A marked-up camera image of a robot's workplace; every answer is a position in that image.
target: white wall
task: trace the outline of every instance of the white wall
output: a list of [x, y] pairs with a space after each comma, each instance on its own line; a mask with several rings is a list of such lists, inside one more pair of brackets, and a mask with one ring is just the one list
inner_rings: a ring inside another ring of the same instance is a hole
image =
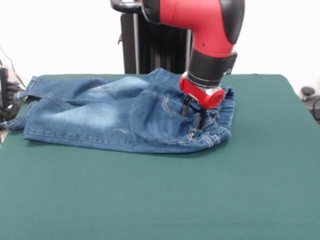
[[[0, 46], [25, 82], [41, 74], [124, 72], [120, 13], [109, 0], [0, 2]], [[318, 2], [246, 0], [233, 73], [283, 74], [296, 92], [304, 85], [320, 92]]]

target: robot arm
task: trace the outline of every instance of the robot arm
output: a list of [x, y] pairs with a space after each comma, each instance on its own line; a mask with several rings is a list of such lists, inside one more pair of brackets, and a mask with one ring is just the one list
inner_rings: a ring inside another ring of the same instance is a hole
[[[111, 0], [118, 11], [115, 5], [119, 2]], [[180, 79], [180, 88], [187, 96], [184, 103], [187, 107], [193, 99], [203, 108], [203, 114], [216, 107], [224, 97], [221, 79], [231, 73], [237, 58], [233, 48], [243, 24], [245, 0], [141, 0], [122, 4], [135, 5], [135, 13], [139, 5], [153, 24], [192, 31], [190, 61]]]

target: black cable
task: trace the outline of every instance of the black cable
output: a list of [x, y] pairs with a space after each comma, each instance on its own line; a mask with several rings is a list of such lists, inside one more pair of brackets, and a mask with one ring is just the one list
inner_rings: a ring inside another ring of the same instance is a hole
[[22, 84], [22, 86], [23, 86], [24, 88], [26, 88], [26, 85], [24, 84], [24, 82], [21, 80], [21, 78], [20, 78], [20, 77], [18, 76], [18, 74], [16, 73], [15, 66], [14, 66], [14, 63], [12, 62], [11, 58], [8, 57], [8, 55], [7, 55], [7, 54], [5, 53], [5, 51], [1, 48], [1, 46], [0, 46], [0, 50], [1, 50], [1, 52], [5, 55], [5, 57], [10, 61], [12, 70], [13, 70], [16, 78], [19, 80], [19, 82]]

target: denim fabric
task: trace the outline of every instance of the denim fabric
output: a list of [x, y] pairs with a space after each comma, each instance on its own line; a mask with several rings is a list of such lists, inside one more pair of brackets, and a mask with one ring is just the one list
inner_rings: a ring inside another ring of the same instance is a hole
[[223, 88], [224, 100], [207, 112], [203, 129], [197, 130], [199, 106], [191, 104], [189, 115], [181, 116], [185, 95], [179, 79], [162, 68], [119, 80], [33, 77], [15, 98], [39, 100], [1, 125], [24, 129], [27, 140], [135, 153], [191, 153], [227, 140], [235, 111], [233, 90]]

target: green table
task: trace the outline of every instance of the green table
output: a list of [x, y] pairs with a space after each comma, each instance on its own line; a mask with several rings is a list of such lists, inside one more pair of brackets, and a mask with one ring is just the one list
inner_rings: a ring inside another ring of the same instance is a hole
[[223, 83], [236, 92], [232, 137], [199, 153], [102, 151], [11, 132], [0, 149], [0, 240], [319, 240], [316, 122], [280, 75]]

